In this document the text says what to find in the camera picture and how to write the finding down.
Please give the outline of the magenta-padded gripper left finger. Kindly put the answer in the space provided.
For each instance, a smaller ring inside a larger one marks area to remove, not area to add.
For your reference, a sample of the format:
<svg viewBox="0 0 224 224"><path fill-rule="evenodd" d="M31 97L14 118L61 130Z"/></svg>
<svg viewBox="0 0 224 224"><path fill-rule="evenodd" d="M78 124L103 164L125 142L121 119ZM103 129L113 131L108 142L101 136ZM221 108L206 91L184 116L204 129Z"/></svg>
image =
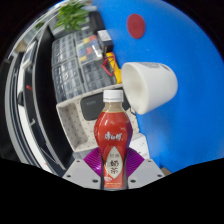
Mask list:
<svg viewBox="0 0 224 224"><path fill-rule="evenodd" d="M99 149L95 148L84 159L75 159L63 178L84 188L101 189L102 159Z"/></svg>

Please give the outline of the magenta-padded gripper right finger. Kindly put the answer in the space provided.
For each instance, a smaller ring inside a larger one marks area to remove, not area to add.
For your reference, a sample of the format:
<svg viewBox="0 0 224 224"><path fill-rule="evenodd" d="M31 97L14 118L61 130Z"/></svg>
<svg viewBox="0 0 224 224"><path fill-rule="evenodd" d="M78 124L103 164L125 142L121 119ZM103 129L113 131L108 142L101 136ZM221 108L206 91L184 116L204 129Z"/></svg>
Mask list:
<svg viewBox="0 0 224 224"><path fill-rule="evenodd" d="M125 171L128 189L141 188L164 177L152 159L144 159L132 148L128 149Z"/></svg>

